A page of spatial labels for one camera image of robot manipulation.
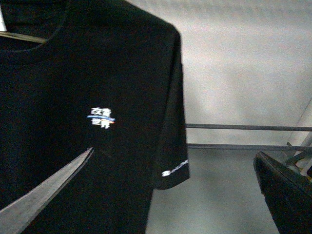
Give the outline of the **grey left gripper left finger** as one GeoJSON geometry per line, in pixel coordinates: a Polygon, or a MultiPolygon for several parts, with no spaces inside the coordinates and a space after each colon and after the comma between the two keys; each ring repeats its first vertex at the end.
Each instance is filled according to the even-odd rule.
{"type": "Polygon", "coordinates": [[[0,232],[2,234],[22,233],[51,200],[78,174],[93,153],[94,148],[88,148],[40,185],[3,208],[0,211],[0,232]]]}

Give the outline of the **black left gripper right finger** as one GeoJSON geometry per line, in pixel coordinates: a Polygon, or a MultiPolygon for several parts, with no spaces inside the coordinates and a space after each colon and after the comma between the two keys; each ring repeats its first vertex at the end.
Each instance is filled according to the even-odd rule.
{"type": "Polygon", "coordinates": [[[281,234],[312,232],[312,183],[264,152],[253,160],[257,181],[281,234]]]}

